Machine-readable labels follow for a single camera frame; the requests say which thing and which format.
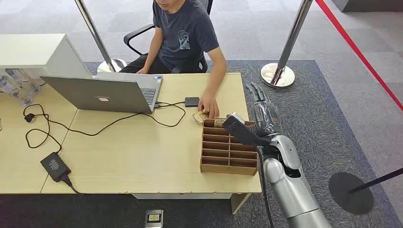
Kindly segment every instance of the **man's right hand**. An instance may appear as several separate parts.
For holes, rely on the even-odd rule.
[[[138,74],[147,74],[148,73],[148,69],[146,67],[143,67],[141,70],[139,70],[137,72]]]

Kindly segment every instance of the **robot finger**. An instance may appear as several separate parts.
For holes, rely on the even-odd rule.
[[[251,82],[250,84],[251,84],[251,85],[253,86],[253,88],[255,89],[255,92],[256,92],[257,95],[258,95],[259,101],[264,100],[264,96],[263,96],[263,94],[261,93],[261,91],[259,90],[258,84],[254,83],[254,82]]]
[[[256,94],[256,90],[255,90],[253,87],[251,87],[250,85],[246,85],[246,87],[247,87],[248,90],[250,91],[250,94],[253,95],[253,99],[254,99],[255,101],[259,101],[259,97],[258,97],[258,95]]]
[[[267,94],[263,91],[262,87],[258,86],[258,88],[259,88],[259,90],[261,91],[261,93],[263,94],[264,100],[267,101],[267,102],[270,102],[269,97],[268,97]]]

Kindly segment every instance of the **power adapter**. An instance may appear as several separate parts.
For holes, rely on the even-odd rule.
[[[68,174],[71,173],[71,170],[59,157],[58,153],[52,152],[46,158],[41,160],[40,163],[54,181],[56,182],[63,181],[69,187],[71,187],[71,189],[75,193],[81,194],[73,187],[73,184],[71,183],[70,178],[68,177]]]

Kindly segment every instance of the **man's left hand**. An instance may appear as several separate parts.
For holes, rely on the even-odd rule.
[[[215,118],[220,116],[220,110],[218,109],[217,101],[211,93],[204,93],[199,100],[198,111],[209,113],[209,118]]]

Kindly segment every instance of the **laptop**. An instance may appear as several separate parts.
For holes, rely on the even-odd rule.
[[[99,72],[95,78],[41,76],[78,109],[146,113],[154,110],[162,75]]]

